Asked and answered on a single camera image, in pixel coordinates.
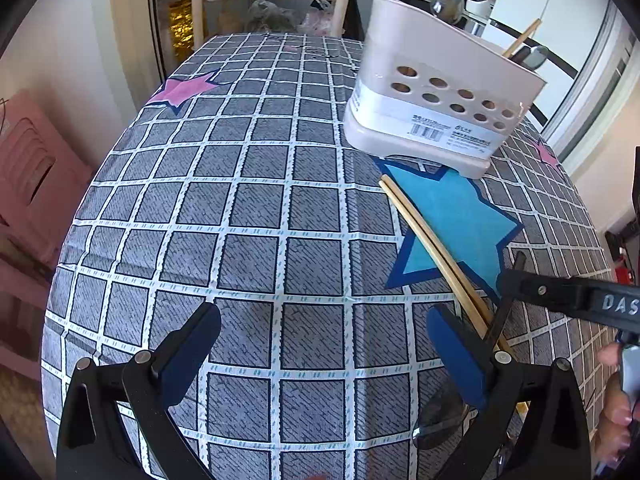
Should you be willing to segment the person's right hand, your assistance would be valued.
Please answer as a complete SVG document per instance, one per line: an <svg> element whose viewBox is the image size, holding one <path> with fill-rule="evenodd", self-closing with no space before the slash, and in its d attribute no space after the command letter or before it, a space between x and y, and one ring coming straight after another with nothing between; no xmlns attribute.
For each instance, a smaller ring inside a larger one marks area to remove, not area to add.
<svg viewBox="0 0 640 480"><path fill-rule="evenodd" d="M639 408L631 411L628 396L615 372L606 383L603 408L592 441L592 457L596 463L616 468L623 452L631 446L629 425L639 419Z"/></svg>

